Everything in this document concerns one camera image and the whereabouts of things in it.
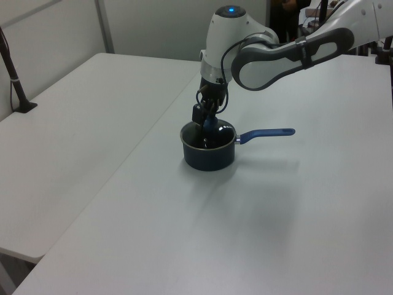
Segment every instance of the black cable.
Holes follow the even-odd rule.
[[[0,35],[1,35],[2,39],[4,40],[4,42],[6,43],[8,53],[10,53],[10,47],[8,45],[6,35],[4,35],[4,32],[2,31],[1,27],[0,27]]]
[[[315,15],[314,22],[315,22],[316,19],[317,19],[317,10],[318,10],[319,6],[321,6],[321,2],[318,4],[317,8],[315,8],[314,12],[311,14],[311,17],[313,16],[313,14]],[[306,17],[306,19],[305,19],[305,21],[303,22],[302,26],[305,25],[307,19],[308,19],[308,17]]]
[[[243,39],[243,40],[241,40],[241,41],[236,42],[236,43],[233,44],[231,47],[229,47],[229,48],[227,49],[227,51],[225,51],[224,54],[222,55],[221,63],[220,63],[220,64],[221,64],[221,74],[222,74],[222,79],[223,79],[223,83],[222,83],[222,84],[225,84],[225,96],[226,96],[226,97],[225,97],[225,105],[224,105],[224,107],[223,107],[220,111],[216,112],[216,114],[220,114],[220,113],[224,112],[224,110],[227,108],[228,101],[229,101],[228,83],[227,83],[227,80],[226,80],[226,78],[225,78],[225,73],[224,73],[224,58],[225,58],[225,56],[229,53],[229,51],[231,51],[231,50],[232,50],[233,48],[235,48],[236,46],[242,44],[245,40],[246,40],[246,39]]]
[[[15,112],[14,111],[14,106],[12,106],[12,81],[10,81],[10,104],[11,104],[12,112]]]
[[[332,13],[327,18],[325,18],[325,20],[319,25],[318,28],[320,28],[322,25],[324,25],[328,21],[328,19],[337,11],[337,9],[340,8],[340,6],[342,6],[344,3],[345,3],[344,1],[341,1],[340,3],[338,3],[336,5],[336,7],[334,7],[334,9],[332,10]]]
[[[8,45],[6,35],[4,35],[4,32],[2,31],[1,27],[0,27],[0,35],[1,35],[1,38],[3,39],[4,43],[6,43],[8,54],[10,54],[10,47]],[[10,105],[11,105],[12,112],[14,112],[14,106],[12,105],[12,81],[11,80],[10,80]]]

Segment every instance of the person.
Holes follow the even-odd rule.
[[[300,9],[308,7],[310,2],[311,0],[271,0],[270,28],[276,32],[280,43],[296,39]]]

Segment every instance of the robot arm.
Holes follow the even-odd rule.
[[[277,49],[243,47],[232,63],[235,81],[262,90],[279,78],[335,58],[351,48],[393,35],[393,1],[347,0],[313,34]]]
[[[262,90],[288,74],[335,58],[349,49],[393,35],[392,0],[343,0],[313,34],[278,44],[273,30],[257,23],[238,6],[213,15],[206,50],[201,51],[202,99],[193,121],[204,126],[221,112],[227,83]]]

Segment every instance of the metal stand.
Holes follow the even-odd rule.
[[[6,64],[6,68],[8,70],[8,74],[10,75],[12,85],[14,86],[15,92],[17,93],[19,98],[19,108],[17,108],[15,112],[21,112],[25,114],[30,110],[34,109],[37,106],[37,104],[31,103],[30,101],[27,100],[25,92],[23,91],[22,85],[19,81],[17,71],[15,70],[14,64],[12,63],[9,48],[3,36],[4,33],[0,28],[0,53],[2,59],[4,60],[4,63]]]
[[[377,56],[375,58],[377,65],[390,65],[392,39],[393,37],[386,38],[383,48],[377,48]]]

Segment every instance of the white wall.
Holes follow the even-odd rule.
[[[94,0],[62,0],[3,31],[29,100],[105,52]],[[9,76],[0,58],[0,120],[10,112]]]
[[[101,0],[115,53],[198,60],[210,19],[221,6],[238,5],[266,24],[270,0]]]

